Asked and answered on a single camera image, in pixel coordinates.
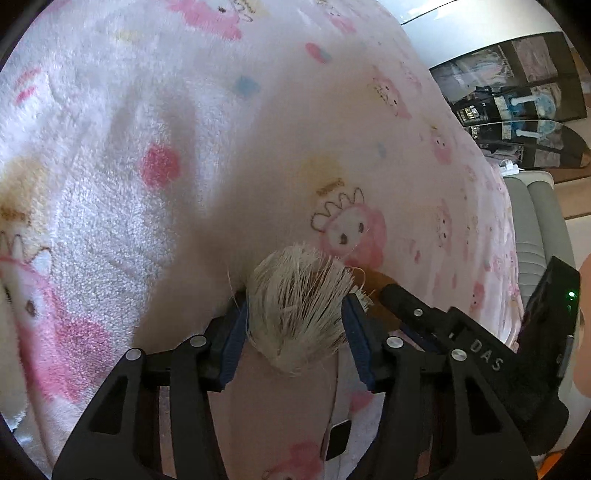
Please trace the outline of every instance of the white bristles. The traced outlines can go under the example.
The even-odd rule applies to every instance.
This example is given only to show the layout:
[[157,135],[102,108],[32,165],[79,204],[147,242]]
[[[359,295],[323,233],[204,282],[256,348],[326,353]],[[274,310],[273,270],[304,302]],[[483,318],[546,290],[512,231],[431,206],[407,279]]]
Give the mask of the white bristles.
[[246,283],[248,338],[270,363],[296,375],[345,342],[341,301],[355,293],[348,267],[308,245],[293,245],[264,259]]

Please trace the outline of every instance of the gray sofa cushion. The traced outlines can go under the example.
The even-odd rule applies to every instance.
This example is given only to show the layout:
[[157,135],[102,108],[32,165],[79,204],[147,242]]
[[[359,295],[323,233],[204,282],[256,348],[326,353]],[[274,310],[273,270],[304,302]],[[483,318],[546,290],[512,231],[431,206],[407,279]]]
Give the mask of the gray sofa cushion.
[[528,187],[521,180],[511,177],[505,178],[505,184],[509,190],[513,208],[513,226],[519,268],[518,281],[521,299],[525,306],[546,270],[546,256],[537,211]]
[[513,207],[519,289],[526,306],[546,265],[555,256],[574,267],[569,232],[552,187],[545,181],[525,185],[506,177]]
[[573,246],[554,190],[544,181],[530,183],[527,189],[534,202],[546,264],[552,257],[558,257],[574,268]]

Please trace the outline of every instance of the fleece blanket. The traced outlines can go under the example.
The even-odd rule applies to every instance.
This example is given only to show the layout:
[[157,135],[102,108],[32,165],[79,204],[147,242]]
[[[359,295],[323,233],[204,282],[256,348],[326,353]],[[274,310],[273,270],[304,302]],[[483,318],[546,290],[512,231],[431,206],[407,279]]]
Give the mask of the fleece blanket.
[[[518,332],[502,178],[374,0],[56,0],[0,119],[0,409],[48,475],[128,348],[202,332],[286,245]],[[230,478],[314,480],[346,477],[382,400],[346,348],[291,378],[246,345],[211,404]]]

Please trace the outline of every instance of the blue dot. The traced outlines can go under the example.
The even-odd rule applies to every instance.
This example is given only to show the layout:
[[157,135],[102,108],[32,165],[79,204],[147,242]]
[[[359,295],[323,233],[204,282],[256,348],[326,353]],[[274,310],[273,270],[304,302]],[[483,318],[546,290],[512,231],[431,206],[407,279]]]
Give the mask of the blue dot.
[[261,91],[261,86],[250,77],[242,75],[234,84],[234,92],[243,98],[250,98]]
[[378,152],[379,156],[382,158],[386,158],[386,155],[388,154],[388,151],[386,150],[386,147],[384,147],[384,144],[382,142],[378,142]]
[[332,56],[327,51],[324,51],[321,48],[319,53],[320,53],[320,57],[322,57],[322,60],[324,60],[324,63],[328,63],[328,62],[332,61]]

